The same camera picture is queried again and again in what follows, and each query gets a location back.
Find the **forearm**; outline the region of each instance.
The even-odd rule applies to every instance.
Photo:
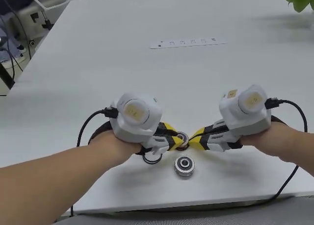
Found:
[[[314,176],[314,134],[298,132],[283,159],[295,163]]]
[[[0,169],[0,224],[52,223],[114,166],[108,156],[86,146]]]

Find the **power strip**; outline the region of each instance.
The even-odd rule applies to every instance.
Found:
[[[205,46],[205,45],[223,45],[226,41],[212,37],[212,38],[199,38],[199,39],[187,39],[187,40],[169,40],[169,41],[157,41],[151,43],[151,49],[166,49],[166,48],[179,48],[179,47],[191,47],[191,46]]]

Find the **hand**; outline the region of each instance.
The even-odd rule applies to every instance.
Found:
[[[104,149],[106,156],[112,161],[113,167],[126,162],[131,155],[141,151],[141,145],[137,143],[123,142],[115,137],[112,131],[106,131],[96,136],[90,146]]]
[[[243,145],[255,146],[267,155],[278,156],[289,161],[299,131],[278,122],[272,122],[270,129],[253,135],[243,136]]]

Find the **chair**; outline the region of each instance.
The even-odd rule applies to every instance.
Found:
[[[31,46],[35,45],[34,39],[42,38],[47,35],[47,30],[51,30],[53,26],[53,24],[50,23],[46,12],[56,8],[63,10],[69,2],[70,0],[33,0],[28,7],[17,12]],[[43,15],[45,23],[39,24],[37,22],[39,19],[38,13]],[[23,35],[22,28],[15,18],[13,18],[13,22],[17,26],[19,34]]]

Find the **table surface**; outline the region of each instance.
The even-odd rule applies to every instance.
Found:
[[[76,145],[94,111],[126,91],[151,93],[162,120],[193,134],[221,118],[225,91],[256,83],[270,97],[298,103],[314,131],[313,50],[309,9],[285,0],[79,0],[72,1],[0,105],[0,166]],[[149,49],[150,43],[220,37],[225,45]],[[302,130],[290,106],[273,114]],[[104,122],[91,121],[86,143]],[[173,170],[184,154],[196,162],[191,179]],[[133,156],[103,175],[75,211],[122,211],[266,199],[293,164],[253,147],[225,153],[168,152],[157,165]],[[314,178],[299,170],[283,195],[312,195]]]

